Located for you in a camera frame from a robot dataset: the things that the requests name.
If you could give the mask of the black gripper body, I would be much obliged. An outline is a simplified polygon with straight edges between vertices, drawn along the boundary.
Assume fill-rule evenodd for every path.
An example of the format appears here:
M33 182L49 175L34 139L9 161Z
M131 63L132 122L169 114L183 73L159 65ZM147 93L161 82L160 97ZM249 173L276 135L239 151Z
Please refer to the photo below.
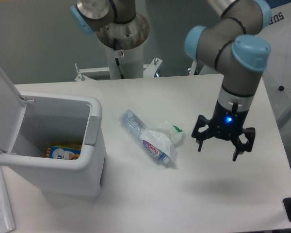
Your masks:
M228 141L232 138L237 139L243 134L247 139L246 134L243 132L243 124L248 112L249 110L234 113L217 101L210 120L210 137Z

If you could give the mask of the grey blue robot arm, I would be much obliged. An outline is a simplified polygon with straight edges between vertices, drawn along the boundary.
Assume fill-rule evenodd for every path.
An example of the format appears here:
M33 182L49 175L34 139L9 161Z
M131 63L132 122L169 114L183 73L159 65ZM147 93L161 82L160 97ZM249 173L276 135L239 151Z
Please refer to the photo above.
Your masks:
M221 20L208 29L192 28L184 49L192 59L223 75L211 119L200 115L192 137L200 145L216 137L231 141L233 158L252 150L255 129L244 128L246 116L271 52L258 33L268 26L272 13L263 0L211 0ZM108 54L112 79L143 78L143 45L149 23L136 12L133 0L79 0L70 7L84 34L96 33Z

